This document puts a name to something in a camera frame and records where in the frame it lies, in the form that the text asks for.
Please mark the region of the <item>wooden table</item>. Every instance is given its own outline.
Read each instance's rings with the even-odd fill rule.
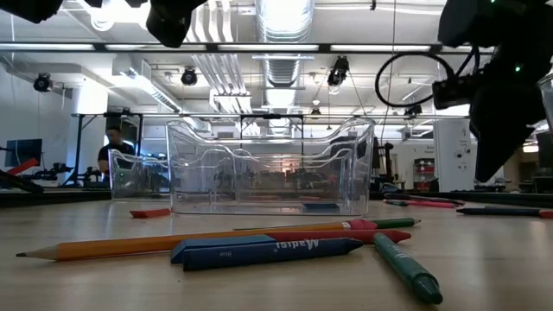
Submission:
[[[184,274],[168,253],[51,263],[16,258],[63,241],[128,238],[233,227],[328,222],[327,217],[174,215],[131,219],[167,203],[109,201],[0,210],[4,310],[424,310],[380,255],[348,256]],[[369,218],[412,216],[401,245],[440,282],[440,310],[552,310],[553,220],[462,216],[371,202]]]

